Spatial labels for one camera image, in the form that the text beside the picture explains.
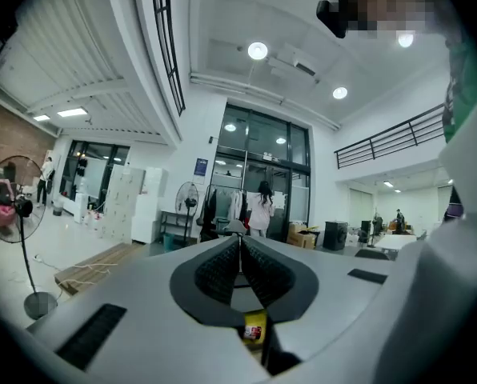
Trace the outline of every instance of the metal railing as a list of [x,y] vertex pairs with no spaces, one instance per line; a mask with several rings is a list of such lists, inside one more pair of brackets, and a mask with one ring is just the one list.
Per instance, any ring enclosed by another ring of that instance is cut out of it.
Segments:
[[157,23],[158,40],[162,50],[164,66],[166,67],[167,78],[174,103],[178,109],[178,115],[185,110],[182,84],[176,62],[176,51],[174,49],[173,21],[171,19],[171,0],[153,0],[155,10],[155,21]]
[[443,104],[335,151],[338,169],[377,159],[441,137]]

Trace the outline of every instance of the wooden board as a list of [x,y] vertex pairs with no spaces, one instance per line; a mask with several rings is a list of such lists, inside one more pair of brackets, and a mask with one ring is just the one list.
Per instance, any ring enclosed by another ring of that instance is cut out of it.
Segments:
[[[106,278],[109,275],[107,270],[112,273],[116,267],[130,260],[143,248],[143,245],[136,243],[131,245],[120,243],[100,254],[96,254],[92,258],[77,263],[75,266],[56,273],[54,275],[55,282],[69,295],[73,296],[78,292],[89,289],[103,278]],[[90,267],[77,267],[92,265],[95,263],[105,263],[110,266],[93,266],[92,269]]]

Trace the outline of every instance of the recessed light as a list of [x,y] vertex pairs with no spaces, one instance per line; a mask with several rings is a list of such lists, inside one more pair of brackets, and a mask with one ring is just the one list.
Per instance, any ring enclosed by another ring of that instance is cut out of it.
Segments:
[[254,60],[263,60],[268,52],[267,46],[262,42],[254,42],[247,49],[247,53]]
[[409,47],[413,44],[415,36],[413,34],[401,34],[399,35],[399,45],[403,48]]
[[86,111],[84,111],[82,108],[75,108],[74,110],[66,110],[66,111],[61,111],[57,112],[61,117],[74,117],[75,115],[85,115],[87,114]]
[[46,121],[47,119],[50,119],[48,115],[39,115],[37,117],[34,117],[36,121]]
[[336,99],[344,99],[347,96],[347,88],[344,86],[340,86],[336,90],[333,91],[333,97]]

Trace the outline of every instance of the blue bin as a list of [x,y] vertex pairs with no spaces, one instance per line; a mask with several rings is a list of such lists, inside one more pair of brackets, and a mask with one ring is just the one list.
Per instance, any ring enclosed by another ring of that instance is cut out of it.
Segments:
[[164,251],[173,251],[173,239],[174,236],[172,234],[164,234]]

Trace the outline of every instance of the white ceiling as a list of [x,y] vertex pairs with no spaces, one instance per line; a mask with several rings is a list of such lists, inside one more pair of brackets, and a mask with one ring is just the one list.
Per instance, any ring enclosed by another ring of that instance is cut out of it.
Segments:
[[[349,181],[354,184],[359,183],[367,186],[372,192],[388,194],[395,192],[395,189],[402,192],[407,190],[417,190],[431,187],[447,186],[450,177],[438,161],[426,162],[414,166],[409,166],[401,170],[392,170],[382,174],[358,178]],[[389,188],[384,184],[389,181],[394,187]]]
[[[98,34],[98,13],[91,4],[96,2],[26,0],[17,12],[18,30],[0,66],[0,89],[24,114],[46,114],[47,123],[67,133],[131,133],[136,139],[164,143]],[[79,107],[88,115],[57,115]]]
[[[444,39],[435,35],[419,34],[407,49],[388,33],[372,38],[351,31],[339,40],[316,18],[319,0],[201,1],[193,72],[250,83],[335,122],[447,57]],[[247,47],[255,41],[264,42],[269,55],[251,73]],[[295,60],[315,77],[294,68]],[[332,97],[339,86],[349,91],[341,101]]]

